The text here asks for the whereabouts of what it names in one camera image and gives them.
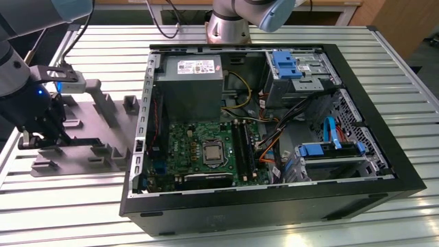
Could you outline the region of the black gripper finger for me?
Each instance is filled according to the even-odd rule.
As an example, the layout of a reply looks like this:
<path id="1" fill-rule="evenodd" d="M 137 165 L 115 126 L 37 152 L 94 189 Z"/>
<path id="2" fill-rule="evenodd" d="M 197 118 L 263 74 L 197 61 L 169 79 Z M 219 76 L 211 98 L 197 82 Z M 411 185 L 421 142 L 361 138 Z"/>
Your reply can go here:
<path id="1" fill-rule="evenodd" d="M 42 125 L 31 125 L 31 126 L 19 126 L 19 132 L 23 134 L 23 137 L 19 139 L 18 148 L 19 150 L 31 150 L 31 149 L 42 149 L 47 147 L 45 137 L 35 135 L 35 133 L 43 133 Z"/>
<path id="2" fill-rule="evenodd" d="M 51 102 L 46 110 L 46 139 L 55 144 L 70 145 L 71 137 L 66 133 L 66 110 L 62 94 L 51 94 Z"/>

